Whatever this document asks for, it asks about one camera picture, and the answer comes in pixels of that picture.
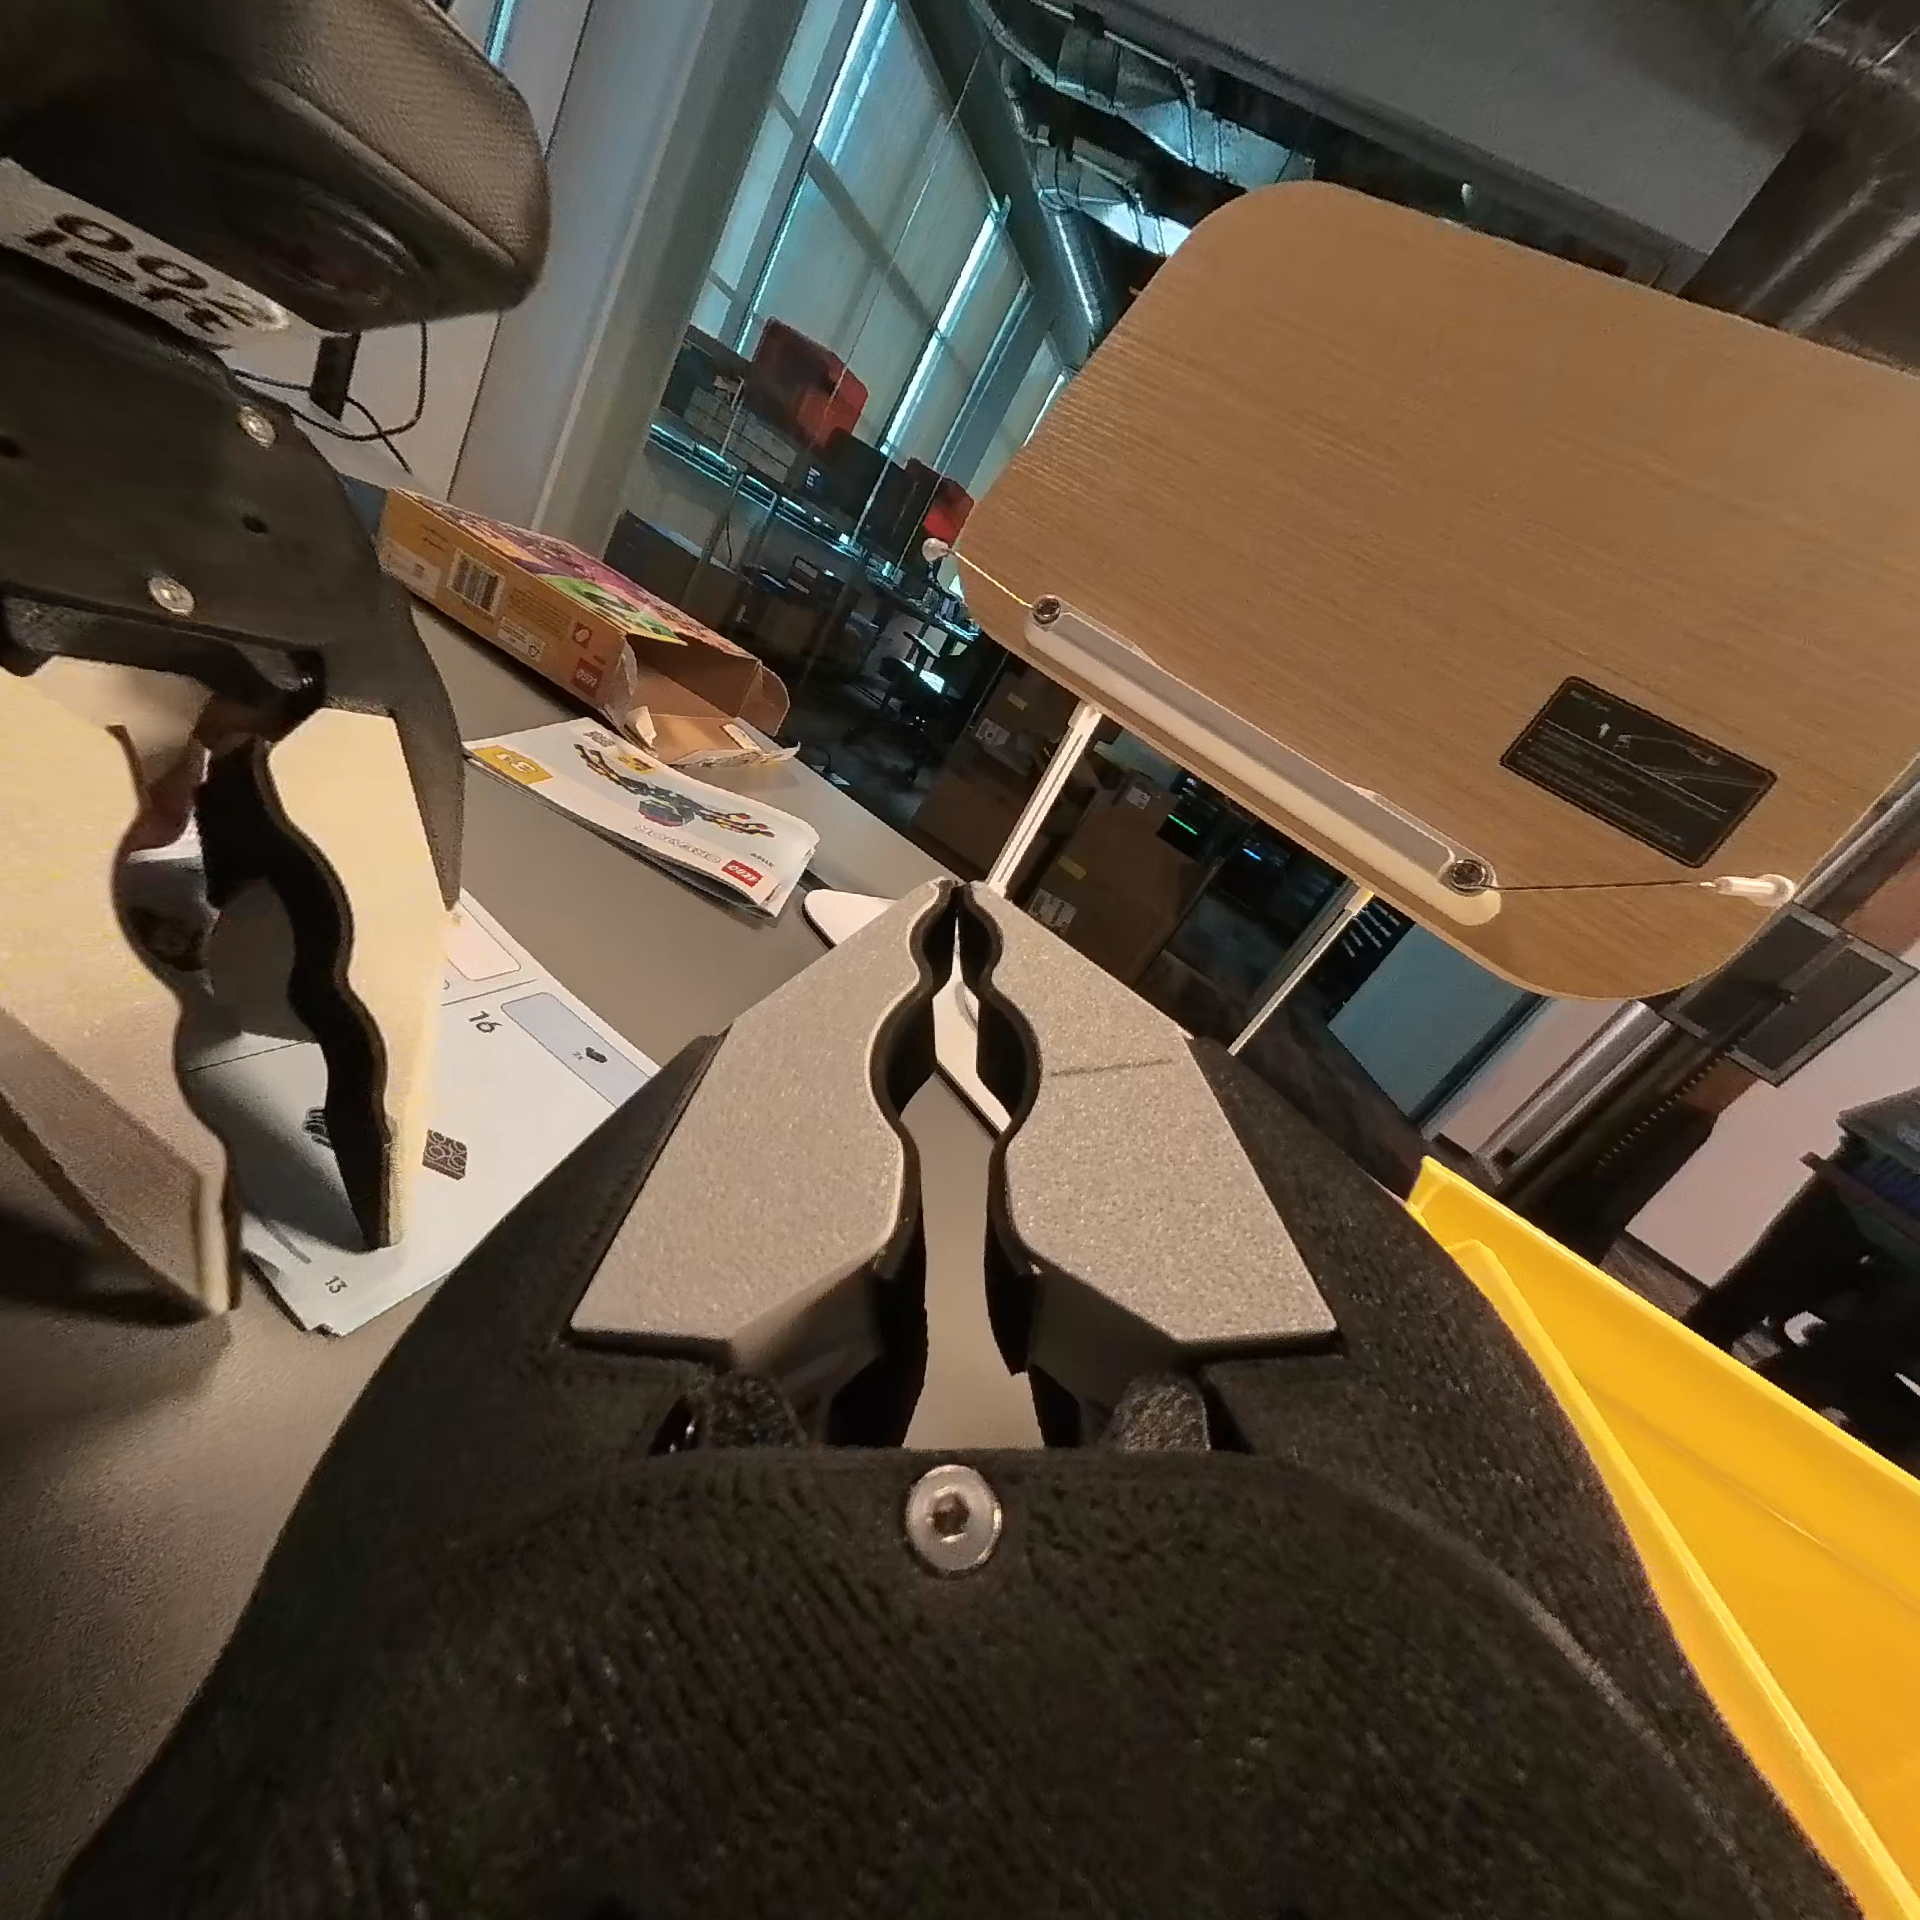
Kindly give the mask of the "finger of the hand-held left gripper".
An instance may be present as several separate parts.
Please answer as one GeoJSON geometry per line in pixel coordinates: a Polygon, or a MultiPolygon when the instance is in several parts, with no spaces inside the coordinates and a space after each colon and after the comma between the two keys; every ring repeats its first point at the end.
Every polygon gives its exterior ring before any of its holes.
{"type": "Polygon", "coordinates": [[[184,765],[200,682],[117,663],[3,674],[5,1141],[180,1308],[235,1305],[231,1156],[179,1069],[180,1000],[117,876],[152,780],[184,765]]]}
{"type": "Polygon", "coordinates": [[[452,896],[397,722],[319,705],[235,738],[196,799],[210,986],[229,1018],[304,1032],[359,1240],[404,1232],[426,1152],[452,896]]]}

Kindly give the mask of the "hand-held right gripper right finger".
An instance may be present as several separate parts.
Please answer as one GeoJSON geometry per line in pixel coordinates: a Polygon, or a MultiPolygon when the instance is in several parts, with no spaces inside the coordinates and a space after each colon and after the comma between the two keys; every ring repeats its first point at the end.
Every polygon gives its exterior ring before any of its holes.
{"type": "Polygon", "coordinates": [[[956,970],[999,1112],[988,1297],[1013,1373],[1123,1389],[1334,1341],[1181,1026],[980,885],[956,898],[956,970]]]}

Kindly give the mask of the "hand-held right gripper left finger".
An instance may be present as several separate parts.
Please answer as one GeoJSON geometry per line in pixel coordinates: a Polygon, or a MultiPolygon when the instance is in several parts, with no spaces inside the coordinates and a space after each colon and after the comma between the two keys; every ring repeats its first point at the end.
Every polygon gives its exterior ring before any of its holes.
{"type": "Polygon", "coordinates": [[[794,1401],[911,1401],[928,1360],[920,1160],[931,879],[731,1022],[668,1121],[568,1329],[707,1361],[794,1401]]]}

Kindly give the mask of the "yellow plastic bin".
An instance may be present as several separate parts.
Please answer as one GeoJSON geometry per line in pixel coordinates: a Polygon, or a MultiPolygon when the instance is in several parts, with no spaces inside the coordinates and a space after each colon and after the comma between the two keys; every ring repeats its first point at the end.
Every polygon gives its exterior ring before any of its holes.
{"type": "Polygon", "coordinates": [[[1747,1756],[1917,1914],[1915,1478],[1427,1159],[1408,1212],[1543,1372],[1747,1756]]]}

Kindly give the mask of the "orange lego box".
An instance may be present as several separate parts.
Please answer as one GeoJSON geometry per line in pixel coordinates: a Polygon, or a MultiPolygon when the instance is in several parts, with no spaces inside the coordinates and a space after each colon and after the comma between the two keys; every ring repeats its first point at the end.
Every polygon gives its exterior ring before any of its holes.
{"type": "Polygon", "coordinates": [[[410,488],[384,493],[375,544],[407,591],[653,758],[694,773],[794,757],[764,661],[582,548],[410,488]]]}

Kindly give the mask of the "open instruction booklet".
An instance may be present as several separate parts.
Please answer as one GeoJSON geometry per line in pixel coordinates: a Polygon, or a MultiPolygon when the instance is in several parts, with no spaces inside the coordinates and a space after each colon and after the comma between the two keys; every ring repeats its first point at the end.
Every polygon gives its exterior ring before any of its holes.
{"type": "Polygon", "coordinates": [[[346,1336],[444,1282],[655,1073],[471,896],[447,932],[422,1160],[396,1245],[370,1250],[330,1145],[319,1045],[282,996],[290,934],[271,896],[219,951],[200,841],[138,849],[117,876],[134,945],[182,996],[182,1092],[231,1150],[237,1247],[304,1332],[346,1336]]]}

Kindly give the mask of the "closed instruction booklet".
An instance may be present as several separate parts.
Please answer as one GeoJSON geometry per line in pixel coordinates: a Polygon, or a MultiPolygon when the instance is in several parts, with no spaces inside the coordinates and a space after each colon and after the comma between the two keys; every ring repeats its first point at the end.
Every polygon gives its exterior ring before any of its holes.
{"type": "Polygon", "coordinates": [[[471,738],[464,754],[694,892],[768,920],[820,846],[800,816],[682,773],[589,718],[471,738]]]}

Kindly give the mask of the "brown cardboard boxes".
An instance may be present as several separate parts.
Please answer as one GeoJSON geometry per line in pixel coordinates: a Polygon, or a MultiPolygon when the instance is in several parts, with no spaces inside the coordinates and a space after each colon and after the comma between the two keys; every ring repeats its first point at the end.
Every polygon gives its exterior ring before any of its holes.
{"type": "MultiPolygon", "coordinates": [[[[909,829],[958,873],[984,876],[1014,831],[1077,708],[1067,687],[1034,668],[999,674],[909,829]]],[[[1179,925],[1203,862],[1173,834],[1181,769],[1125,734],[1095,726],[1008,896],[1067,945],[1135,986],[1179,925]]]]}

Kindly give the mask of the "black office chair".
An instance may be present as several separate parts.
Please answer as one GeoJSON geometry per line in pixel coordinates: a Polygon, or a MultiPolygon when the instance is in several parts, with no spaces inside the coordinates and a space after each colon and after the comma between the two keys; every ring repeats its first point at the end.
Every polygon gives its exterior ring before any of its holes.
{"type": "Polygon", "coordinates": [[[943,757],[962,726],[962,677],[967,655],[949,658],[954,634],[934,620],[900,616],[880,634],[880,714],[923,758],[943,757]]]}

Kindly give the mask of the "metal shelf rack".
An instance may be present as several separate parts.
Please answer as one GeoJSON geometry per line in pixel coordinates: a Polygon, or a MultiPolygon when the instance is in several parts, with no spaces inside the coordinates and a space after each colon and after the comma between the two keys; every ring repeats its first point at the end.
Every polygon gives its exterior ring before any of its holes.
{"type": "Polygon", "coordinates": [[[702,533],[685,534],[684,604],[711,609],[790,689],[863,687],[880,703],[880,634],[900,616],[954,634],[962,696],[980,665],[980,631],[943,550],[906,512],[902,462],[859,428],[803,447],[748,407],[752,351],[690,324],[668,370],[648,450],[715,488],[702,533]]]}

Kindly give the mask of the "large paned window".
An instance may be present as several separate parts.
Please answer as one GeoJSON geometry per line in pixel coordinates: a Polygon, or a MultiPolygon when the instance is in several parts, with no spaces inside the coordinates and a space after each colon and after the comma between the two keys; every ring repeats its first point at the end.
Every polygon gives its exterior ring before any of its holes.
{"type": "Polygon", "coordinates": [[[740,353],[770,322],[826,346],[855,433],[974,496],[1086,346],[1086,282],[989,156],[996,79],[967,4],[800,4],[690,308],[740,353]]]}

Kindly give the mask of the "dark wall panel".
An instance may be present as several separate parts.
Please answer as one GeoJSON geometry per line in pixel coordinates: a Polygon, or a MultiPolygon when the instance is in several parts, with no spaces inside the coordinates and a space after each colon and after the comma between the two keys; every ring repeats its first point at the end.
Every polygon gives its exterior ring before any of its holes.
{"type": "Polygon", "coordinates": [[[1725,966],[1647,1005],[1775,1088],[1911,981],[1900,952],[1790,904],[1725,966]]]}

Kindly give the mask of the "silver ventilation duct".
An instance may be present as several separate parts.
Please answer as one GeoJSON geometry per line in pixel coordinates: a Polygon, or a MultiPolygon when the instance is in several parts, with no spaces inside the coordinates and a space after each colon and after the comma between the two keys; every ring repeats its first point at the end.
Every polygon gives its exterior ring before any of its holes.
{"type": "Polygon", "coordinates": [[[1322,182],[1475,225],[1490,200],[1347,119],[1231,70],[1156,52],[1086,4],[972,4],[1036,197],[1115,250],[1132,294],[1200,222],[1268,184],[1322,182]]]}

